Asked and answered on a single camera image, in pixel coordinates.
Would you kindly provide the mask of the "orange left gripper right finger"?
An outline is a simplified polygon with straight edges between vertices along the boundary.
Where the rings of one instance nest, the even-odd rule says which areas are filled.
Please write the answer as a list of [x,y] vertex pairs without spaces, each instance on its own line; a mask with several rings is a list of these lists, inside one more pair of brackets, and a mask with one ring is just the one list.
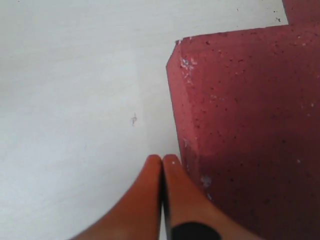
[[163,160],[164,213],[169,240],[221,240],[213,225],[215,209],[174,154]]

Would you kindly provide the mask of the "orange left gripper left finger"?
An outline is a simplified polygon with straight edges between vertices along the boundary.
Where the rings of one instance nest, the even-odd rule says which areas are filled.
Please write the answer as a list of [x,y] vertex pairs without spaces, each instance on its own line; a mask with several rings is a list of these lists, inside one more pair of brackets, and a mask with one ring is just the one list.
[[162,159],[149,155],[122,198],[74,240],[158,240],[161,225]]

